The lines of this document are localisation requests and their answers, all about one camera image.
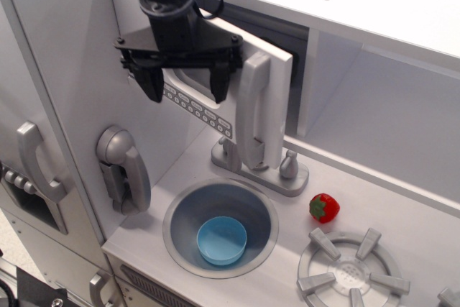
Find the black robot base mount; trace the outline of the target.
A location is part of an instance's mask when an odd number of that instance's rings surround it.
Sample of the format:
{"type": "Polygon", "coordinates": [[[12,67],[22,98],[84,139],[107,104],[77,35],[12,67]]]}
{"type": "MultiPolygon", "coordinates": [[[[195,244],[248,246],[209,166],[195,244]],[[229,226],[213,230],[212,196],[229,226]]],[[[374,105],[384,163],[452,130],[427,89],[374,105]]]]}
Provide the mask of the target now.
{"type": "Polygon", "coordinates": [[[1,278],[1,306],[74,306],[66,292],[54,289],[19,267],[15,267],[16,292],[1,278]]]}

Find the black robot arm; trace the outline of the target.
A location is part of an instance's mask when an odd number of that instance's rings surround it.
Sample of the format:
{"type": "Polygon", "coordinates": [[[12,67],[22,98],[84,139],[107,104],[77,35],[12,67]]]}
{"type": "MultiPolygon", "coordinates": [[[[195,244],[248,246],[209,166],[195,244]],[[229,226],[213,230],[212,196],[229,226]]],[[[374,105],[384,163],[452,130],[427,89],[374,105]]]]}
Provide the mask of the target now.
{"type": "Polygon", "coordinates": [[[139,0],[148,17],[149,29],[137,30],[114,43],[121,64],[138,82],[148,98],[161,102],[163,69],[207,69],[209,89],[219,104],[226,99],[230,77],[242,67],[241,35],[217,27],[212,19],[223,11],[205,16],[196,0],[139,0]]]}

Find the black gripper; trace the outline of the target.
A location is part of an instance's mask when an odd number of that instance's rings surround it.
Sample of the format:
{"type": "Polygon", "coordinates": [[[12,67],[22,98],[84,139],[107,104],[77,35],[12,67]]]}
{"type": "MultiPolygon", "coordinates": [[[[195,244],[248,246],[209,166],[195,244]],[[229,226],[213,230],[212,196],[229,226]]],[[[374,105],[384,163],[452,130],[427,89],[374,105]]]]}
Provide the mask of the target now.
{"type": "Polygon", "coordinates": [[[134,79],[156,103],[162,101],[162,68],[208,68],[210,87],[217,104],[226,99],[230,73],[243,65],[241,35],[234,34],[205,18],[196,0],[182,4],[139,0],[149,27],[129,32],[114,42],[123,64],[145,60],[148,67],[136,66],[134,79]]]}

